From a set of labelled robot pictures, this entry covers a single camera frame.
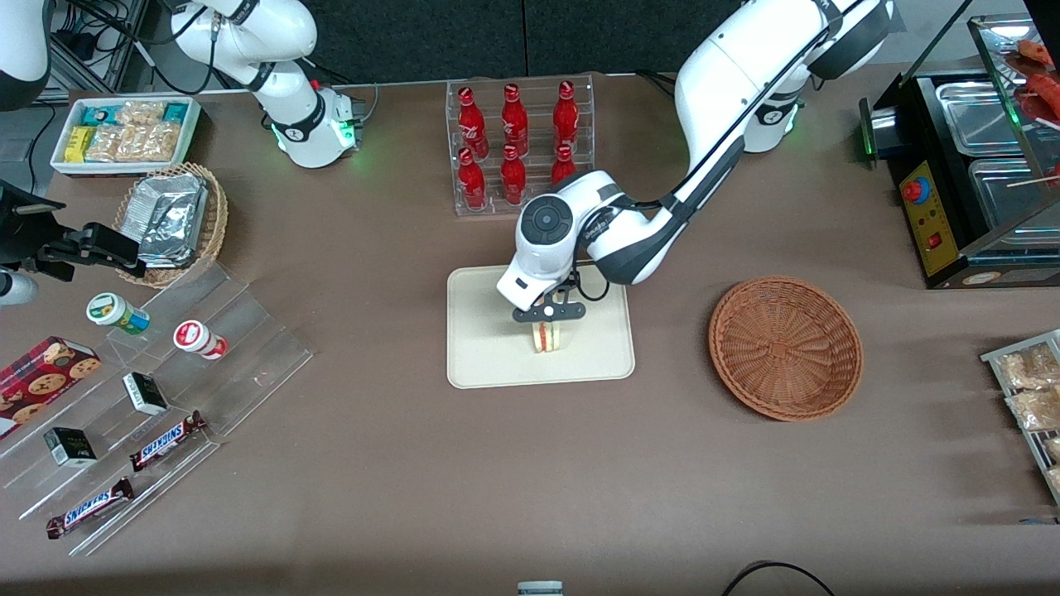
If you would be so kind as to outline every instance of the yogurt bottle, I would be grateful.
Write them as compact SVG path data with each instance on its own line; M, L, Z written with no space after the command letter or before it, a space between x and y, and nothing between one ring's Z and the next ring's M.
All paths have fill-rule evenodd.
M151 325L151 315L112 292L89 300L85 315L95 325L117 327L129 335L139 335Z
M173 332L173 343L186 352L215 361L228 352L228 341L197 320L186 320Z

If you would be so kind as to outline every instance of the round wicker basket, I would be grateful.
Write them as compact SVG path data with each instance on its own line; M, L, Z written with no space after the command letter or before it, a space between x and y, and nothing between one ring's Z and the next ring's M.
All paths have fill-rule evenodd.
M225 242L225 226L228 225L228 198L225 196L225 189L220 188L217 178L213 174L195 163L180 163L172 165L158 172L153 172L146 177L175 176L177 174L195 174L201 177L210 186L210 195L207 198L206 213L202 215L202 227L199 232L198 246L195 249L195 260L181 269L147 269L142 279L135 278L122 270L118 275L129 283L139 285L149 285L161 290L189 270L192 266L213 261L220 252L220 246ZM114 217L114 229L120 229L122 221L125 220L125 210L129 205L129 197L132 195L132 188L125 193L125 200L118 208L118 216Z
M794 278L737 284L714 309L707 343L725 385L777 420L829 416L861 382L862 345L850 317L827 294Z

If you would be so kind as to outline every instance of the small black box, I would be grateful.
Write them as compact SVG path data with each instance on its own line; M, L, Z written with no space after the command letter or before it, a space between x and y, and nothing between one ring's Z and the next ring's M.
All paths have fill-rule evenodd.
M130 372L122 379L125 384L125 392L132 400L132 407L148 416L162 416L165 414L165 400L162 392L158 390L155 380L146 374Z
M45 433L45 442L59 466L88 468L95 463L95 453L83 431L56 426Z

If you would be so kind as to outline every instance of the brown table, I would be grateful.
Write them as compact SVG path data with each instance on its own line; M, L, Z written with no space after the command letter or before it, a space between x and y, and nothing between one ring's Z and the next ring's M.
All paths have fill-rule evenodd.
M1058 327L1058 293L922 288L886 172L853 160L856 102L893 74L810 92L630 290L631 378L471 391L445 379L445 280L507 263L513 225L453 213L444 85L384 88L364 150L320 171L277 151L251 97L202 97L191 159L230 197L222 261L319 354L87 559L4 507L0 592L506 595L558 578L572 596L702 595L759 559L841 594L1056 591L1060 528L1017 525L1055 510L977 355ZM637 78L596 83L598 164L656 198L687 163L672 105ZM57 175L49 198L68 224L109 223L128 185ZM865 376L830 419L765 420L709 364L713 304L767 274L858 325ZM104 290L149 296L102 268L41 279L0 313L0 362L48 334L102 339L83 312Z

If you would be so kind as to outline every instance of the red bottle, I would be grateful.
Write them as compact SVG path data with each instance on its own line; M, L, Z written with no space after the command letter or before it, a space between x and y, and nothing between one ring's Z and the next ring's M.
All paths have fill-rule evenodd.
M475 159L481 161L490 155L490 141L485 139L485 119L482 110L475 105L475 93L470 87L461 87L457 91L460 98L460 135L464 144L471 147Z
M552 164L552 186L575 173L575 162L570 161L570 146L563 145L555 152L555 163Z
M505 142L515 145L519 157L530 153L530 126L527 108L519 101L518 85L505 85L505 109L500 110L500 121L505 124Z
M570 145L570 152L578 151L578 104L575 103L575 84L560 83L560 101L552 110L552 141L555 151L562 145Z
M523 191L527 188L527 169L519 159L515 145L505 145L505 162L500 165L500 179L505 182L505 200L518 206L523 203Z
M460 157L460 170L457 177L460 178L460 191L464 195L464 203L472 211L485 209L485 177L482 176L482 169L475 163L475 156L467 147L460 147L457 154Z

